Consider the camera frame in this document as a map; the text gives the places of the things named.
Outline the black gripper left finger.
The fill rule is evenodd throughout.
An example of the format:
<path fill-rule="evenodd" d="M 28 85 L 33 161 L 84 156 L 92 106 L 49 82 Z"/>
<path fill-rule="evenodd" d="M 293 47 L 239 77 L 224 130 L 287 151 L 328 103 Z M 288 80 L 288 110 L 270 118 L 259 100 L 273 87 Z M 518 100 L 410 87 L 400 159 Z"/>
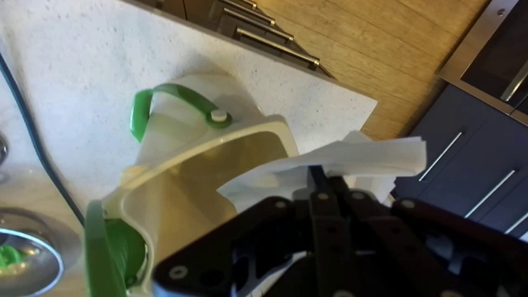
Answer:
<path fill-rule="evenodd" d="M 311 196 L 316 199 L 330 197 L 330 186 L 326 174 L 320 164 L 310 164 L 306 172 L 306 187 Z"/>

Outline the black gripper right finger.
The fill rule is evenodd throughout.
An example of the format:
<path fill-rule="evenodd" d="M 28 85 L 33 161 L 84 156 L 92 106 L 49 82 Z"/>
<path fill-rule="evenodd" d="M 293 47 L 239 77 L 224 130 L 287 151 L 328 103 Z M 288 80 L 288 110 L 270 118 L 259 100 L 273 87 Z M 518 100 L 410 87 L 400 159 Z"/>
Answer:
<path fill-rule="evenodd" d="M 330 176 L 328 182 L 330 182 L 331 194 L 334 197 L 344 199 L 351 194 L 346 181 L 341 176 Z"/>

